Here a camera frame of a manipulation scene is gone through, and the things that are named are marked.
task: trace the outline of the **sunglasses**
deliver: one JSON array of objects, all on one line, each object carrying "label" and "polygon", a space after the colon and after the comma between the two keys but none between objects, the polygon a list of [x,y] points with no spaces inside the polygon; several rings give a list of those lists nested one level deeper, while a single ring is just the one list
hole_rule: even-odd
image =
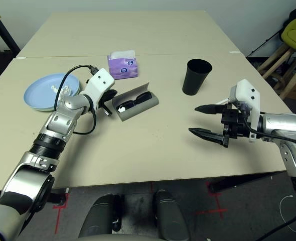
[{"label": "sunglasses", "polygon": [[136,100],[128,100],[120,105],[117,106],[117,110],[121,113],[124,112],[127,109],[130,109],[134,106],[136,106],[137,104],[141,104],[149,99],[152,98],[152,94],[147,91],[145,93],[142,93],[140,95],[138,95],[138,97],[136,98]]}]

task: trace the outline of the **chair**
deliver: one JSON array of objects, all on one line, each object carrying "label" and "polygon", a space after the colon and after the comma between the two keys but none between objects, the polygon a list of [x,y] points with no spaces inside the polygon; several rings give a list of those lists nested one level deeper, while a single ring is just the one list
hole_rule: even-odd
[{"label": "chair", "polygon": [[286,71],[283,76],[279,76],[274,71],[286,61],[293,52],[296,51],[296,19],[290,22],[282,33],[282,39],[284,44],[281,45],[275,53],[273,53],[259,68],[257,71],[261,73],[262,77],[266,79],[268,76],[272,75],[279,79],[279,83],[276,84],[274,90],[280,92],[279,97],[284,99],[287,94],[292,90],[296,85],[296,74],[291,77],[293,71],[296,69],[296,59]]}]

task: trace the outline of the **black stand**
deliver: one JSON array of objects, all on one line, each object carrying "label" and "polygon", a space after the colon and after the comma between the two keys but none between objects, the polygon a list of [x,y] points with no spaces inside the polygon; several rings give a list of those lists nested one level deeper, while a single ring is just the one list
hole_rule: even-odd
[{"label": "black stand", "polygon": [[209,184],[208,188],[211,192],[221,192],[225,189],[236,187],[251,181],[256,181],[260,178],[276,175],[281,172],[267,172],[267,173],[260,173],[260,174],[250,174],[250,175],[241,175],[241,176],[231,176],[231,177],[224,177],[223,180],[212,182]]},{"label": "black stand", "polygon": [[7,44],[9,49],[12,51],[14,57],[17,56],[17,54],[20,52],[20,48],[18,45],[15,43],[14,39],[12,36],[9,34],[5,26],[0,20],[0,36],[3,39],[3,41]]},{"label": "black stand", "polygon": [[66,195],[65,193],[50,193],[50,196],[47,200],[47,202],[50,202],[50,203],[53,203],[53,204],[56,204],[58,206],[61,206],[65,203],[66,201]]}]

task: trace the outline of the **wall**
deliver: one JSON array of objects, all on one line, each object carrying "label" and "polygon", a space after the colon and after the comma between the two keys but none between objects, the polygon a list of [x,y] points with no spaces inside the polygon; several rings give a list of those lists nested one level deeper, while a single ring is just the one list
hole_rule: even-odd
[{"label": "wall", "polygon": [[[2,21],[20,48],[51,12],[206,10],[245,55],[277,32],[295,8],[296,0],[0,0]],[[254,56],[269,56],[278,45],[274,38]]]}]

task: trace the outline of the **plate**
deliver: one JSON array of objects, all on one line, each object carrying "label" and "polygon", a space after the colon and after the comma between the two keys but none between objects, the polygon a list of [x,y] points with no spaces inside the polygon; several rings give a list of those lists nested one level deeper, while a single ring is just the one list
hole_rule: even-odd
[{"label": "plate", "polygon": [[[54,85],[58,89],[64,75],[64,73],[50,74],[32,83],[24,93],[24,102],[33,109],[51,111],[56,98],[56,93],[51,86]],[[63,87],[66,85],[71,89],[71,96],[79,93],[80,83],[75,76],[69,74]]]}]

